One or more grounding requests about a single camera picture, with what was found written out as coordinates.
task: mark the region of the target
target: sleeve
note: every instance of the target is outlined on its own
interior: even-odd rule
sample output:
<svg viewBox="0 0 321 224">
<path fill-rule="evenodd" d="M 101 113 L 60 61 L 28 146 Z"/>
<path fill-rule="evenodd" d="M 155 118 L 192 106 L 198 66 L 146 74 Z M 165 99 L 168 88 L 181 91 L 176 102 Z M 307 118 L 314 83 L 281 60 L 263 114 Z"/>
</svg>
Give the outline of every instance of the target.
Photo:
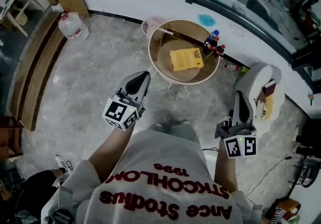
<svg viewBox="0 0 321 224">
<path fill-rule="evenodd" d="M 73 191 L 72 201 L 74 212 L 72 212 L 72 214 L 74 216 L 78 215 L 77 209 L 81 203 L 85 202 L 85 204 L 88 205 L 94 189 L 100 186 L 100 184 L 101 182 L 94 166 L 87 160 L 80 161 L 62 185 Z M 49 218 L 58 209 L 58 195 L 59 189 L 43 207 L 41 211 L 41 223 L 48 223 Z"/>
<path fill-rule="evenodd" d="M 252 208 L 248 204 L 245 194 L 242 191 L 235 191 L 231 193 L 235 204 L 239 207 L 242 213 L 243 223 L 251 223 Z"/>
</svg>

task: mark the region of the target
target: yellow box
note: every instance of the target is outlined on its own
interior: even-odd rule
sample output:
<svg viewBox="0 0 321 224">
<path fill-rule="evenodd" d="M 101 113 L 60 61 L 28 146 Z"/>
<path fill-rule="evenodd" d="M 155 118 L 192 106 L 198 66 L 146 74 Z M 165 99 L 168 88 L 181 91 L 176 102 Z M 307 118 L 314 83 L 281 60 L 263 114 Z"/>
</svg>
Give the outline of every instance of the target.
<svg viewBox="0 0 321 224">
<path fill-rule="evenodd" d="M 170 51 L 173 71 L 200 69 L 204 67 L 199 48 Z"/>
</svg>

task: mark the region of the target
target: white sneaker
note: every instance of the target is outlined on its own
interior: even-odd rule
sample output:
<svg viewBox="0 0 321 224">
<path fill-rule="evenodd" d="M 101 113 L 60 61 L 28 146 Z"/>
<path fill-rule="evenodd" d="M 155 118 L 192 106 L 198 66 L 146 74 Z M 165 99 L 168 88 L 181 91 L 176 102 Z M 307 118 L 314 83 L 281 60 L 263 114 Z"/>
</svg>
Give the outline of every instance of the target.
<svg viewBox="0 0 321 224">
<path fill-rule="evenodd" d="M 70 161 L 67 161 L 70 163 L 70 166 L 69 166 L 67 162 L 64 160 L 64 158 L 62 158 L 60 155 L 56 155 L 55 159 L 56 159 L 56 162 L 58 163 L 59 168 L 66 169 L 65 173 L 69 174 L 72 172 L 72 166 Z"/>
<path fill-rule="evenodd" d="M 164 129 L 164 126 L 162 125 L 162 123 L 157 123 L 156 126 Z"/>
<path fill-rule="evenodd" d="M 191 124 L 188 120 L 183 120 L 182 124 Z"/>
</svg>

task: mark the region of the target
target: marble floor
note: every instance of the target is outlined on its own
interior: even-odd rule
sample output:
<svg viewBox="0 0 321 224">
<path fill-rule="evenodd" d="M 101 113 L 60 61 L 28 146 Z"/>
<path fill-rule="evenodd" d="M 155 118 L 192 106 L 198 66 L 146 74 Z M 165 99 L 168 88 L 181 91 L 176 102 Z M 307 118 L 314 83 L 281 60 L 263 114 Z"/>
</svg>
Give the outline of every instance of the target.
<svg viewBox="0 0 321 224">
<path fill-rule="evenodd" d="M 23 131 L 24 155 L 16 164 L 27 178 L 39 171 L 57 168 L 60 154 L 75 166 L 87 159 L 108 137 L 112 127 L 101 117 L 107 99 L 126 76 L 148 70 L 151 83 L 145 98 L 146 112 L 135 131 L 170 120 L 189 119 L 199 135 L 202 148 L 218 145 L 214 140 L 216 124 L 226 120 L 227 105 L 238 72 L 224 68 L 208 81 L 194 86 L 173 85 L 164 81 L 150 64 L 147 40 L 140 25 L 101 15 L 85 20 L 90 35 L 85 42 L 68 41 L 47 83 L 36 130 Z M 247 194 L 262 176 L 285 155 L 291 155 L 294 129 L 304 115 L 285 101 L 270 132 L 259 141 L 259 155 L 237 161 L 239 187 Z M 206 151 L 215 159 L 216 152 Z M 288 190 L 294 161 L 283 161 L 249 198 L 268 206 Z"/>
</svg>

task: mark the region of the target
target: white t-shirt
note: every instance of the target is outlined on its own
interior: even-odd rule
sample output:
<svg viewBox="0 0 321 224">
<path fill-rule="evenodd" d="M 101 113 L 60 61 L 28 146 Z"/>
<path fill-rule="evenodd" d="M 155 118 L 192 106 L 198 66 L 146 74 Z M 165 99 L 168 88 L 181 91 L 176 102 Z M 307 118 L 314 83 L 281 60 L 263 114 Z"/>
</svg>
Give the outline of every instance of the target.
<svg viewBox="0 0 321 224">
<path fill-rule="evenodd" d="M 243 192 L 214 183 L 201 147 L 152 130 L 135 134 L 110 177 L 100 183 L 82 160 L 63 184 L 73 190 L 76 223 L 243 223 L 252 209 Z M 58 191 L 42 223 L 58 209 Z"/>
</svg>

